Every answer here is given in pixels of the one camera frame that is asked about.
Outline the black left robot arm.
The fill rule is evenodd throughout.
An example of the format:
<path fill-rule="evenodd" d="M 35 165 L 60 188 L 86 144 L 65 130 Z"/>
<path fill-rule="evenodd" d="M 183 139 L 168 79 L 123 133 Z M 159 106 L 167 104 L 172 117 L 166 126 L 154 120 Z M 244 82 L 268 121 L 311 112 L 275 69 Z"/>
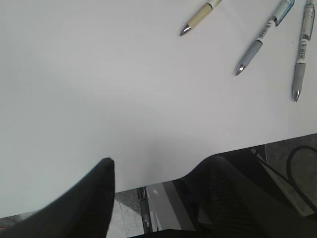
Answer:
<path fill-rule="evenodd" d="M 162 230 L 148 238 L 314 238 L 317 223 L 301 217 L 249 150 L 216 154 L 183 181 L 213 223 L 209 231 Z M 112 217 L 114 161 L 102 159 L 70 190 L 3 238 L 104 238 Z"/>

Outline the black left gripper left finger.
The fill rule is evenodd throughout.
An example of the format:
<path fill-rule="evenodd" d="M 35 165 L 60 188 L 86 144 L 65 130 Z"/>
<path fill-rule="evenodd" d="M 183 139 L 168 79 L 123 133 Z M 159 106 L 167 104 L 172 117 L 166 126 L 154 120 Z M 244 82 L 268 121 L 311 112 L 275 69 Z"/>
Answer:
<path fill-rule="evenodd" d="M 115 198 L 114 161 L 104 158 L 77 184 L 2 238 L 104 238 Z"/>

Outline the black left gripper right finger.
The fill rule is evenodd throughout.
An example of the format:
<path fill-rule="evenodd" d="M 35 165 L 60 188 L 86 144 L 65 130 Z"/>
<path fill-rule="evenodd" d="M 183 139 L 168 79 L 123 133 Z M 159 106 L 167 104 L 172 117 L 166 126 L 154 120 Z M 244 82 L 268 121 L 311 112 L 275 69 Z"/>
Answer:
<path fill-rule="evenodd" d="M 206 209 L 218 238 L 315 238 L 317 224 L 254 184 L 224 157 L 202 161 Z"/>

